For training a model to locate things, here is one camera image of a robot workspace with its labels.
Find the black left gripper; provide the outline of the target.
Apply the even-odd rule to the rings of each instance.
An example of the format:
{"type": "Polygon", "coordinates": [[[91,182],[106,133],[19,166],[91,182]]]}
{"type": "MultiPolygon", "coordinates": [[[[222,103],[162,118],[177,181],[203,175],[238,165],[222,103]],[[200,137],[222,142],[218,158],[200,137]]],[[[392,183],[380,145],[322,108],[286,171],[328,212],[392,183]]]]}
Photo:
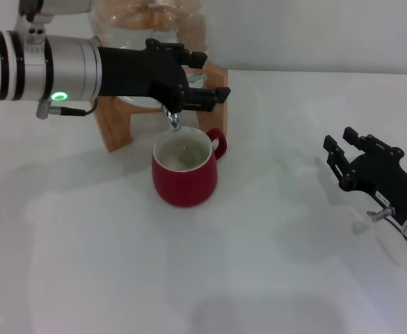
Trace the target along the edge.
{"type": "Polygon", "coordinates": [[[212,112],[224,104],[231,89],[189,88],[183,65],[203,68],[208,55],[189,51],[183,44],[146,40],[145,49],[98,48],[102,80],[100,96],[149,97],[170,112],[212,112]]]}

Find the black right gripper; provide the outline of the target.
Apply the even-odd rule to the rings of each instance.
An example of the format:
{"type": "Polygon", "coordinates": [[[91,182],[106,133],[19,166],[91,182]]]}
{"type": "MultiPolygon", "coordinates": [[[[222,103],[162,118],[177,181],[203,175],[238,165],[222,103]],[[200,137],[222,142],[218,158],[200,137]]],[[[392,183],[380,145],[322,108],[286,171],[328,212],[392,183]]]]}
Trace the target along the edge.
{"type": "Polygon", "coordinates": [[[359,136],[351,127],[345,128],[343,139],[364,153],[349,162],[337,142],[330,135],[325,137],[326,162],[341,190],[362,191],[382,207],[393,207],[393,219],[404,225],[407,220],[407,173],[399,163],[404,151],[371,134],[359,136]]]}

